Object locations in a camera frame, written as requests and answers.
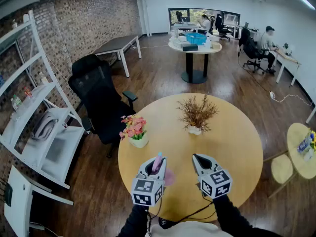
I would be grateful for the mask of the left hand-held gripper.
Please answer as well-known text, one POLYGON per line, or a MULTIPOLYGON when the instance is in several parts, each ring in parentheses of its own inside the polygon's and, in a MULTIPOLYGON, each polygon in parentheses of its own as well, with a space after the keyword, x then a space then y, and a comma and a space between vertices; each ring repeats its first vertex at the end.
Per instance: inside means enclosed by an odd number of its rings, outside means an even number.
POLYGON ((158 171, 153 170, 156 157, 143 163, 137 176, 133 179, 131 197, 135 205, 155 206, 163 195, 165 185, 166 158, 162 158, 158 164, 158 171), (146 175, 156 175, 158 179, 146 175))

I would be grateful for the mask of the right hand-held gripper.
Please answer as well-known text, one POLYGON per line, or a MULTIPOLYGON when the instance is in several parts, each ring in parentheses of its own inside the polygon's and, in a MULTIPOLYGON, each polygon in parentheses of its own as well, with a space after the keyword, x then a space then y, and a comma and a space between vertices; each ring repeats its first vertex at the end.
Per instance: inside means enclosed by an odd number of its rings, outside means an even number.
POLYGON ((204 174, 205 169, 216 169, 218 162, 215 158, 204 154, 193 154, 192 162, 203 196, 212 199, 226 195, 231 191, 233 179, 226 169, 210 171, 204 174))

